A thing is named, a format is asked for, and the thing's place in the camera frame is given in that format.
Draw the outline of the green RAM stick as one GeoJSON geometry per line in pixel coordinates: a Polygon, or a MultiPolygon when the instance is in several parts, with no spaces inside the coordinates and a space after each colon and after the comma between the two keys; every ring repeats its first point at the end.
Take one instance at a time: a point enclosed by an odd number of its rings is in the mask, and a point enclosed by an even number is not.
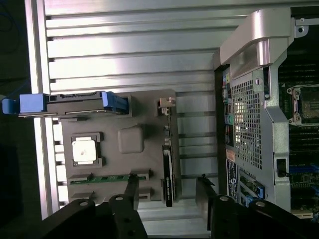
{"type": "Polygon", "coordinates": [[[125,181],[128,181],[130,176],[131,176],[130,174],[109,175],[109,176],[89,175],[88,177],[85,177],[85,178],[71,179],[70,185],[125,182],[125,181]]]}

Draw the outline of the grey plastic parts rack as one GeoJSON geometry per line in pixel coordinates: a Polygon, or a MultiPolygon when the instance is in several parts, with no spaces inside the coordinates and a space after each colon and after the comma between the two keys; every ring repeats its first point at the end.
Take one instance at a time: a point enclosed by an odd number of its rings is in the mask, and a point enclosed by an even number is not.
{"type": "MultiPolygon", "coordinates": [[[[128,182],[70,185],[71,179],[89,175],[136,174],[140,181],[140,201],[164,203],[162,146],[167,117],[160,114],[158,106],[160,98],[173,97],[176,100],[176,93],[174,90],[153,90],[122,93],[121,97],[129,99],[129,113],[126,115],[86,113],[58,120],[63,137],[58,172],[65,173],[65,176],[58,177],[58,182],[62,184],[59,190],[61,201],[86,198],[100,204],[115,194],[123,193],[128,182]],[[93,164],[79,165],[74,162],[72,142],[76,140],[95,141],[97,160],[93,164]]],[[[181,195],[176,102],[175,105],[171,115],[175,187],[173,203],[181,195]]]]}

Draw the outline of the silver CPU chip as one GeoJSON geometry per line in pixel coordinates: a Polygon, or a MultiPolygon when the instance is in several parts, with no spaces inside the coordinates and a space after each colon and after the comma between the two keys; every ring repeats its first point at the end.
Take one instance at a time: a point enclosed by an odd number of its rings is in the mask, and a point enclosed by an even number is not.
{"type": "Polygon", "coordinates": [[[72,142],[73,160],[79,165],[93,164],[97,160],[94,140],[76,140],[72,142]]]}

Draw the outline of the open black PC case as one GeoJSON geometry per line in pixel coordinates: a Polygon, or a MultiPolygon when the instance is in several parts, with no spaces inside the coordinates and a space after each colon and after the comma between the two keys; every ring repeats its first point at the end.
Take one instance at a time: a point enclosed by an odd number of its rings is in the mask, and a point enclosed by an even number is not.
{"type": "Polygon", "coordinates": [[[319,2],[251,13],[213,56],[217,155],[227,194],[244,206],[261,199],[291,212],[278,75],[287,61],[319,62],[319,2]]]}

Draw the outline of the green motherboard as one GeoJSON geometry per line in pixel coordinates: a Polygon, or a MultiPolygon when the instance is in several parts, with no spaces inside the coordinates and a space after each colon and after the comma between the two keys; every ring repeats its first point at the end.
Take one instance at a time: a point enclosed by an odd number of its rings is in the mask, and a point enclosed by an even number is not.
{"type": "MultiPolygon", "coordinates": [[[[319,62],[287,61],[279,67],[278,75],[280,107],[289,120],[292,99],[287,89],[319,84],[319,62]]],[[[289,124],[289,149],[291,212],[302,219],[319,222],[319,126],[289,124]]]]}

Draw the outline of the hard disk in blue carrier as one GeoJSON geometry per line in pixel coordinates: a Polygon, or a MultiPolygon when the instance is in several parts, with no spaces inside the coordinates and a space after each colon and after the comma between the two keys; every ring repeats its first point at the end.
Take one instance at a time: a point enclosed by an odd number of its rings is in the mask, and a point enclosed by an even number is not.
{"type": "Polygon", "coordinates": [[[129,113],[129,99],[110,91],[83,94],[21,94],[17,100],[3,99],[2,112],[19,117],[69,117],[86,113],[129,113]]]}

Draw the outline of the CPU socket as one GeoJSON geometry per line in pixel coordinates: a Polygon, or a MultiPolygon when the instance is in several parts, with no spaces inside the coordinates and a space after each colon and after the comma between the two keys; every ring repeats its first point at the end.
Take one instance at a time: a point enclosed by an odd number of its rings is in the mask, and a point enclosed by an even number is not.
{"type": "Polygon", "coordinates": [[[319,126],[319,84],[295,85],[287,89],[292,99],[290,125],[319,126]]]}

